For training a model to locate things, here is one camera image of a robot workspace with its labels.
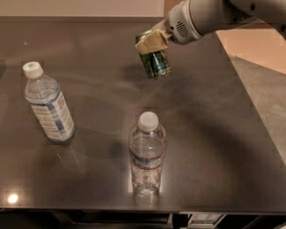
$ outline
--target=water bottle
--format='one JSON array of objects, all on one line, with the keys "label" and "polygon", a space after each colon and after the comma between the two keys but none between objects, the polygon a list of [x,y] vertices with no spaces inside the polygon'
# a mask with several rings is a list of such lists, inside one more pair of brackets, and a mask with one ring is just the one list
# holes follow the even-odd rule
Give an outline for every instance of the water bottle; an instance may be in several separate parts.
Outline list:
[{"label": "water bottle", "polygon": [[25,98],[48,139],[54,142],[70,139],[74,123],[57,81],[45,75],[38,62],[25,64],[23,71],[28,79]]},{"label": "water bottle", "polygon": [[166,133],[153,112],[143,113],[129,135],[133,193],[157,198],[166,153]]}]

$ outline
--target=held can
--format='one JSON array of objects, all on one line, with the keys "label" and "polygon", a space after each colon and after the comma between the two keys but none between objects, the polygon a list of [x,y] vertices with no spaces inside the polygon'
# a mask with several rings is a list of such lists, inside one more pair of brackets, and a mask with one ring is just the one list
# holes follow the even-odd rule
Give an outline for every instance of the held can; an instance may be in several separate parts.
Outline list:
[{"label": "held can", "polygon": [[[145,31],[137,35],[135,43],[138,43],[149,33],[151,33],[151,31]],[[140,54],[140,57],[143,62],[145,72],[150,79],[157,79],[171,72],[171,67],[164,51],[150,52],[143,55]]]}]

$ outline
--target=bottle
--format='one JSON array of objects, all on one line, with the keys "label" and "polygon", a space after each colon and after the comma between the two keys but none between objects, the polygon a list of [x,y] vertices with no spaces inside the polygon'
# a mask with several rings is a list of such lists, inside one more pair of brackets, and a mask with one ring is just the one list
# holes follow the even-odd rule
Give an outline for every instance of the bottle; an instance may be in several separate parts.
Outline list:
[{"label": "bottle", "polygon": [[137,198],[156,199],[159,194],[167,139],[158,117],[143,113],[129,135],[133,193]]},{"label": "bottle", "polygon": [[67,141],[74,133],[74,123],[59,84],[44,74],[38,62],[25,64],[23,71],[28,79],[25,98],[48,139]]}]

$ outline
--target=bottle label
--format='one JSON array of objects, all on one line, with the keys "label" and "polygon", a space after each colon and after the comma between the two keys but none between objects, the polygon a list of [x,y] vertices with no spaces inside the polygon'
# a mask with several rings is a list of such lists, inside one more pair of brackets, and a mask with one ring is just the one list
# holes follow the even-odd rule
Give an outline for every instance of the bottle label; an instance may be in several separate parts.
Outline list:
[{"label": "bottle label", "polygon": [[74,123],[62,92],[47,104],[31,107],[49,139],[64,140],[72,134]]},{"label": "bottle label", "polygon": [[131,152],[131,160],[132,163],[135,164],[140,169],[144,170],[153,170],[158,168],[164,161],[164,153],[156,158],[142,158],[139,156],[136,156]]}]

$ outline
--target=green can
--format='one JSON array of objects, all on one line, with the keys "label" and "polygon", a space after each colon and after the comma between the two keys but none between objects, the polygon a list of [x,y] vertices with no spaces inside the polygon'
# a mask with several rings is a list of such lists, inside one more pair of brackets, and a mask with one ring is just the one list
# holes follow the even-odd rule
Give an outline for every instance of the green can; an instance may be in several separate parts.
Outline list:
[{"label": "green can", "polygon": [[[135,43],[138,43],[144,37],[146,37],[151,31],[145,31],[135,38]],[[157,79],[163,77],[171,72],[171,67],[168,63],[164,51],[150,52],[141,55],[141,60],[147,76],[150,79]]]}]

